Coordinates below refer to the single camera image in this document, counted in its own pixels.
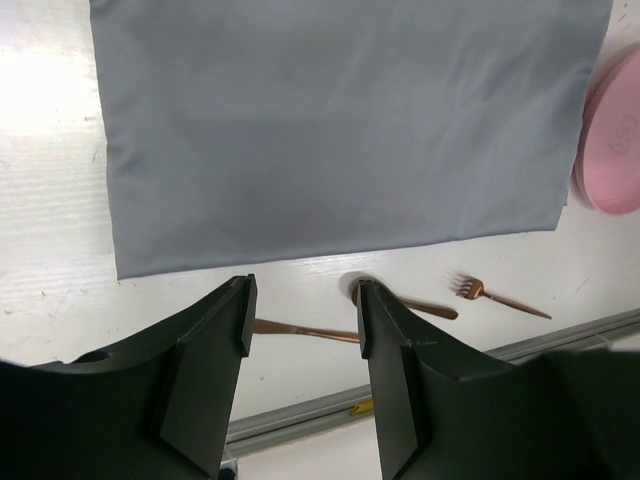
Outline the copper knife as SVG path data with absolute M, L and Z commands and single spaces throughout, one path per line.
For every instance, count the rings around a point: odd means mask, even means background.
M 254 320 L 254 333 L 261 335 L 304 335 L 346 343 L 359 343 L 359 335 L 354 332 L 318 329 L 262 319 Z

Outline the copper fork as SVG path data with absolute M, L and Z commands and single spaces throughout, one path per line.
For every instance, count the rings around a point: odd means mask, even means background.
M 447 279 L 449 281 L 451 290 L 456 297 L 463 298 L 469 301 L 486 299 L 488 301 L 500 304 L 507 308 L 511 308 L 528 315 L 532 315 L 545 320 L 552 319 L 552 316 L 546 312 L 488 290 L 484 282 L 477 277 L 458 271 L 452 271 L 448 274 Z

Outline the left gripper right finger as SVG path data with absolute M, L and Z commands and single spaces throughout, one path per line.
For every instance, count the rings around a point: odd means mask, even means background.
M 383 284 L 358 282 L 361 354 L 394 349 L 417 368 L 413 425 L 375 414 L 386 479 L 635 479 L 639 356 L 554 351 L 513 365 L 411 313 Z

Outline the copper spoon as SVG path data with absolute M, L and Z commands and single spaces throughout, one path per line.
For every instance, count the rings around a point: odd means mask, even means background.
M 358 283 L 356 281 L 351 282 L 347 287 L 347 297 L 351 300 L 354 306 L 358 305 Z M 397 296 L 396 299 L 406 308 L 411 310 L 451 321 L 458 318 L 458 312 L 450 307 L 402 298 L 400 296 Z

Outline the grey cloth placemat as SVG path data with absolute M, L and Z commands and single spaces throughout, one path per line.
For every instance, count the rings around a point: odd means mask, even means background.
M 94 1 L 117 274 L 554 229 L 608 1 Z

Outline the pink plate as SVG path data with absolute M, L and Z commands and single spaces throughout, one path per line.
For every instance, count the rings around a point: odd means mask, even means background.
M 616 52 L 590 88 L 573 166 L 582 202 L 608 215 L 639 209 L 639 44 Z

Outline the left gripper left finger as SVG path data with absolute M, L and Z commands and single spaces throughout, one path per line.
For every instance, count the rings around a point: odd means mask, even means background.
M 192 306 L 69 363 L 1 365 L 5 479 L 215 479 L 257 285 Z

